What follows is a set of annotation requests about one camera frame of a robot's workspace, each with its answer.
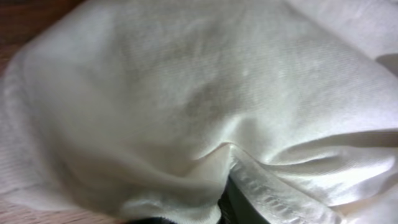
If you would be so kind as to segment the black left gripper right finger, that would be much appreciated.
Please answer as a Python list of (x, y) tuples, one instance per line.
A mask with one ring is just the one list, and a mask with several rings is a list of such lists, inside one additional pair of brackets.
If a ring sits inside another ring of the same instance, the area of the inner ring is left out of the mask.
[(249, 203), (230, 177), (218, 200), (218, 206), (221, 210), (218, 224), (269, 224)]

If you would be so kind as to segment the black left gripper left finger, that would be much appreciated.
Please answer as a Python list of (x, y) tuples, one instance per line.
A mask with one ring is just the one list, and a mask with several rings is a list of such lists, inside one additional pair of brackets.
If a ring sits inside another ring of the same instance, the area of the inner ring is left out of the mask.
[(176, 224), (170, 220), (165, 218), (144, 218), (140, 220), (130, 220), (125, 222), (124, 224)]

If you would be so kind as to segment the white t-shirt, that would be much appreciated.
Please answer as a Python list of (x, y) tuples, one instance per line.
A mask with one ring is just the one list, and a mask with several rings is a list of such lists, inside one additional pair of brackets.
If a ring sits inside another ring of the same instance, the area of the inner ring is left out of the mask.
[(397, 222), (396, 1), (87, 1), (1, 78), (1, 198), (216, 223)]

